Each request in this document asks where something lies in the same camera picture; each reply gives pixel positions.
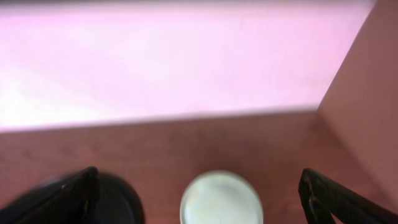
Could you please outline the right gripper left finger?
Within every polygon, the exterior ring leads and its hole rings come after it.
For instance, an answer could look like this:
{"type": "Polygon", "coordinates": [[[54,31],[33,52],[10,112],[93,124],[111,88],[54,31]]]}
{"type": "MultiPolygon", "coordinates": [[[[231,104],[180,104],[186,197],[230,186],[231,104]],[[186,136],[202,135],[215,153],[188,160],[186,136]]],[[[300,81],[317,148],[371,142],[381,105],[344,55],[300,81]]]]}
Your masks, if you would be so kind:
{"type": "Polygon", "coordinates": [[[87,167],[21,195],[1,209],[1,224],[89,223],[99,197],[98,170],[87,167]]]}

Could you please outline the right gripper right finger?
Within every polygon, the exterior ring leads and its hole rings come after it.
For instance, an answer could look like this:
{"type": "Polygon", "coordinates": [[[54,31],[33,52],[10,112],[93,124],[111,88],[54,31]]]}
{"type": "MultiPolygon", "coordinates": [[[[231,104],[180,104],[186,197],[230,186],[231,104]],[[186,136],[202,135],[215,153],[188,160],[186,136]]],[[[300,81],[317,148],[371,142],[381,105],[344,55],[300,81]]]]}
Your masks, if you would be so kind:
{"type": "Polygon", "coordinates": [[[321,173],[305,168],[298,193],[309,224],[397,223],[397,214],[358,195],[321,173]]]}

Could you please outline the light blue plate top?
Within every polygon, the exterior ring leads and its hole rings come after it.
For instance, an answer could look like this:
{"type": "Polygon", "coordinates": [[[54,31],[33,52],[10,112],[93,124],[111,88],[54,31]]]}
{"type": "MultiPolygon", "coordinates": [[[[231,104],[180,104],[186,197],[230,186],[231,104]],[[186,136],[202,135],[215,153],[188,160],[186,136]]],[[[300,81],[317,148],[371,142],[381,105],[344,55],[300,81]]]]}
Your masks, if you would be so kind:
{"type": "Polygon", "coordinates": [[[185,189],[181,224],[263,224],[261,200],[252,185],[225,170],[205,172],[185,189]]]}

